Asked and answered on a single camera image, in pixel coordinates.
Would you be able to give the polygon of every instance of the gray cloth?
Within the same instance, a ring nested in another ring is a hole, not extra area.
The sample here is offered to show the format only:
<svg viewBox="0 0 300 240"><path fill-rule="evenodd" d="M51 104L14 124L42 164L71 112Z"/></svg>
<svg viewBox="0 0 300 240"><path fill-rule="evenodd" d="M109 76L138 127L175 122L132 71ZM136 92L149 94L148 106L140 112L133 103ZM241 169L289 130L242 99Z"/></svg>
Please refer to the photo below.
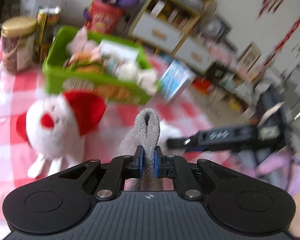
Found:
<svg viewBox="0 0 300 240"><path fill-rule="evenodd" d="M120 155L134 155L138 145L145 149L143 158L143 176L133 179L128 190L162 191L163 181L154 175L154 149L160 136L160 125L157 113L146 108L136 117L134 127L128 132L119 146Z"/></svg>

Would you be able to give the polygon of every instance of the red and white tablecloth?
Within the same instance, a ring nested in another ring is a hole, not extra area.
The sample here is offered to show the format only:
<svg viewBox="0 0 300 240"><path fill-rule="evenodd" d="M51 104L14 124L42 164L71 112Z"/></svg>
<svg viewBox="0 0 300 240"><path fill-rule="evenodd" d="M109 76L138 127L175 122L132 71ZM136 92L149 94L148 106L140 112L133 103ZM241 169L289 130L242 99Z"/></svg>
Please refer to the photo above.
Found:
<svg viewBox="0 0 300 240"><path fill-rule="evenodd" d="M167 68L158 57L151 57L150 61L161 73ZM34 181L27 177L27 171L36 160L36 152L16 133L16 119L37 99L45 96L44 77L39 69L12 76L0 66L0 239L9 233L2 214L4 198L16 187ZM160 98L153 98L146 106L110 103L98 129L87 136L84 160L98 158L105 163L115 157L119 143L133 126L136 115L145 107L155 109L160 120L165 119L168 124L181 129L184 136L211 127L209 120L187 90L169 105ZM202 155L217 163L224 163L227 158L226 152L186 153L184 157L188 161L196 162Z"/></svg>

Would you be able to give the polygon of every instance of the ribbed gray panel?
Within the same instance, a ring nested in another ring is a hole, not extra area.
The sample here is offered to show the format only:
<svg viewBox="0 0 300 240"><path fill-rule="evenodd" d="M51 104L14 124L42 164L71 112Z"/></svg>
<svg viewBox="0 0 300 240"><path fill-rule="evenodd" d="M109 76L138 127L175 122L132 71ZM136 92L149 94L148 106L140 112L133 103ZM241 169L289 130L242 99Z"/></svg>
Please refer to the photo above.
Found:
<svg viewBox="0 0 300 240"><path fill-rule="evenodd" d="M27 236L14 232L6 240L289 240L285 234L240 236L216 224L200 203L185 201L175 191L124 191L95 206L83 223L64 233Z"/></svg>

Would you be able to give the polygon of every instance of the green basket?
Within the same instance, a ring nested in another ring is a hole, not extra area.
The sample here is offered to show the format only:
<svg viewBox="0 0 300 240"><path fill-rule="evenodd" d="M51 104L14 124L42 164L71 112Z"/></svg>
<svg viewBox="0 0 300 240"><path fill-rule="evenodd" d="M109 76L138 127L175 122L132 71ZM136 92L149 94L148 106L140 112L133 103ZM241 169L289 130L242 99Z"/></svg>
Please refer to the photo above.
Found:
<svg viewBox="0 0 300 240"><path fill-rule="evenodd" d="M72 69L63 68L64 62L69 58L66 46L71 42L78 32L78 28L63 26L53 42L48 56L43 63L43 73L46 76L46 91L49 94L58 94L68 89L105 90L109 99L129 104L146 104L151 96L147 95L133 82L121 82L107 74L77 73ZM152 68L147 60L146 54L140 45L117 36L88 32L88 39L100 43L102 39L128 45L139 50L137 62L142 69Z"/></svg>

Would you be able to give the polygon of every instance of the drawer handle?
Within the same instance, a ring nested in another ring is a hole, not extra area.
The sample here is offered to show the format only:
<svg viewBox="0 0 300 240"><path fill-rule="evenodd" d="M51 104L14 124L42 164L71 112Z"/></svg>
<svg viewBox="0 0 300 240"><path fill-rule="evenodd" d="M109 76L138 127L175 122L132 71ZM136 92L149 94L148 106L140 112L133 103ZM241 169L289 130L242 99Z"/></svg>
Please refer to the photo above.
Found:
<svg viewBox="0 0 300 240"><path fill-rule="evenodd" d="M199 55L198 53L195 53L195 52L191 53L191 57L193 60L195 60L199 63L201 63L203 61L203 57L201 55Z"/></svg>
<svg viewBox="0 0 300 240"><path fill-rule="evenodd" d="M166 34L160 32L160 31L158 31L156 29L153 29L152 32L151 32L151 34L153 36L159 38L160 40L164 40L165 41L167 39L167 35Z"/></svg>

